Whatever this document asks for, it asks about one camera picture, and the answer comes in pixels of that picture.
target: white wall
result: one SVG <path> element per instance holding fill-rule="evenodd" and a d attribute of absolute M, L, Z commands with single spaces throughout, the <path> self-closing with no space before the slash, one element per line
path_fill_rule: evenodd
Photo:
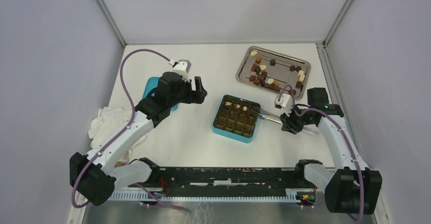
<path fill-rule="evenodd" d="M 0 0 L 0 223 L 65 223 L 120 56 L 94 0 Z"/>
<path fill-rule="evenodd" d="M 394 223 L 429 223 L 431 0 L 355 0 L 329 44 Z"/>
<path fill-rule="evenodd" d="M 104 0 L 128 44 L 323 41 L 345 0 Z"/>

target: red wire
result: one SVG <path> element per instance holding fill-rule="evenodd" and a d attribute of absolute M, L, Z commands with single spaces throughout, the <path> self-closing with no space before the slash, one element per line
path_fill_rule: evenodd
<path fill-rule="evenodd" d="M 167 183 L 167 182 L 165 182 L 165 181 L 163 180 L 163 177 L 162 177 L 162 178 L 160 178 L 160 180 L 162 181 L 162 191 L 163 191 L 163 185 L 166 185 L 166 187 L 168 188 L 168 190 L 166 191 L 166 194 L 165 194 L 165 196 L 167 196 L 167 195 L 169 194 L 169 185 L 168 185 L 168 183 Z"/>

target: silver tray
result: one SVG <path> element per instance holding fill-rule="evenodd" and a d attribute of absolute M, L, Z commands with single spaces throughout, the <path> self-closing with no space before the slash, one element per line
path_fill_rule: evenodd
<path fill-rule="evenodd" d="M 250 52 L 254 50 L 257 51 L 257 55 L 250 56 Z M 273 89 L 265 88 L 260 85 L 254 85 L 253 82 L 249 81 L 251 75 L 256 75 L 256 73 L 252 72 L 251 69 L 258 55 L 262 57 L 260 65 L 266 65 L 266 72 L 268 73 L 267 78 L 272 78 L 278 81 L 280 84 L 280 88 L 282 89 L 286 84 L 290 84 L 296 91 L 295 98 L 299 99 L 303 96 L 311 70 L 310 63 L 305 60 L 294 58 L 288 55 L 283 55 L 257 46 L 252 46 L 247 50 L 244 59 L 239 66 L 238 72 L 236 72 L 236 80 L 259 89 L 264 89 L 273 93 L 279 93 Z M 275 59 L 275 66 L 269 65 L 269 61 L 271 59 Z M 301 66 L 301 69 L 304 71 L 305 79 L 302 83 L 301 88 L 295 87 L 299 76 L 297 71 L 290 71 L 290 66 Z"/>

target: fork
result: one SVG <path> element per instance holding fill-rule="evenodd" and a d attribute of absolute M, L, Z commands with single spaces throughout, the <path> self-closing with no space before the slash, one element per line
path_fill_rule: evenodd
<path fill-rule="evenodd" d="M 279 118 L 280 117 L 279 115 L 275 115 L 275 114 L 273 114 L 273 113 L 271 113 L 269 111 L 265 111 L 264 109 L 262 109 L 260 107 L 252 107 L 251 111 L 255 111 L 255 112 L 257 112 L 260 115 L 268 115 L 268 116 L 273 116 L 275 118 Z"/>
<path fill-rule="evenodd" d="M 258 113 L 257 111 L 254 111 L 254 110 L 250 110 L 250 114 L 251 114 L 252 116 L 256 116 L 256 117 L 257 117 L 257 118 L 259 118 L 259 119 L 265 119 L 265 120 L 272 121 L 272 122 L 275 122 L 275 123 L 278 123 L 278 124 L 282 124 L 282 122 L 281 122 L 281 121 L 277 121 L 277 120 L 274 120 L 274 119 L 269 118 L 269 117 L 267 117 L 267 116 L 264 116 L 264 115 L 262 115 L 262 114 Z"/>

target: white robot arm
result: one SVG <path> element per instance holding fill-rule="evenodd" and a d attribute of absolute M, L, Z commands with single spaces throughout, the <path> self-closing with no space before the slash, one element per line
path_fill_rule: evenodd
<path fill-rule="evenodd" d="M 379 171 L 370 170 L 359 155 L 347 132 L 340 106 L 329 103 L 325 88 L 309 89 L 307 97 L 309 108 L 300 109 L 290 95 L 277 96 L 275 107 L 284 111 L 280 116 L 282 130 L 297 134 L 305 125 L 315 124 L 328 144 L 335 172 L 314 159 L 300 160 L 295 169 L 325 193 L 330 212 L 359 213 L 362 205 L 364 214 L 372 214 L 382 185 Z M 362 179 L 359 179 L 358 168 Z M 361 191 L 364 192 L 363 204 L 360 203 Z"/>
<path fill-rule="evenodd" d="M 172 107 L 179 103 L 203 103 L 207 92 L 200 77 L 195 77 L 196 90 L 192 90 L 192 81 L 188 79 L 190 62 L 179 60 L 172 65 L 173 71 L 165 72 L 157 87 L 135 107 L 132 123 L 127 120 L 95 149 L 85 155 L 77 152 L 70 158 L 71 186 L 94 205 L 103 204 L 114 190 L 149 178 L 153 163 L 148 159 L 118 168 L 114 165 L 137 140 L 168 117 Z"/>

